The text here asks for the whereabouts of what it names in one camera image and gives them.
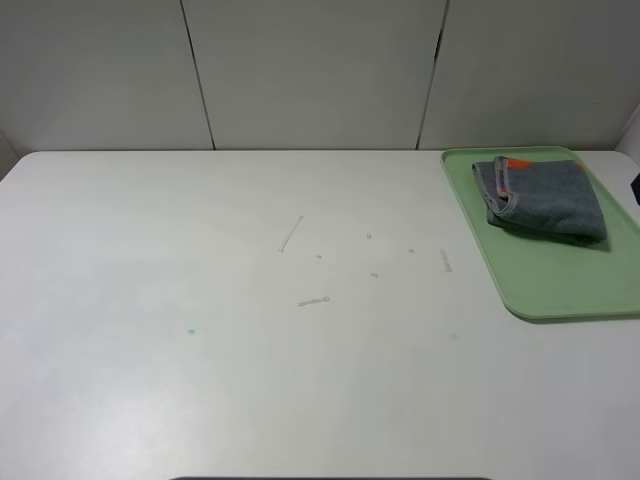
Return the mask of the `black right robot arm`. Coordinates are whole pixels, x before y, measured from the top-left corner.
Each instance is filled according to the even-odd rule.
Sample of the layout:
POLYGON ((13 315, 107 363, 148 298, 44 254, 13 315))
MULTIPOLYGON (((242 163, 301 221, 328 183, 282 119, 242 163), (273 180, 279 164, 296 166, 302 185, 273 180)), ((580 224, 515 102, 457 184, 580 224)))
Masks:
POLYGON ((630 188, 636 200, 636 203, 640 205, 640 174, 638 174, 630 184, 630 188))

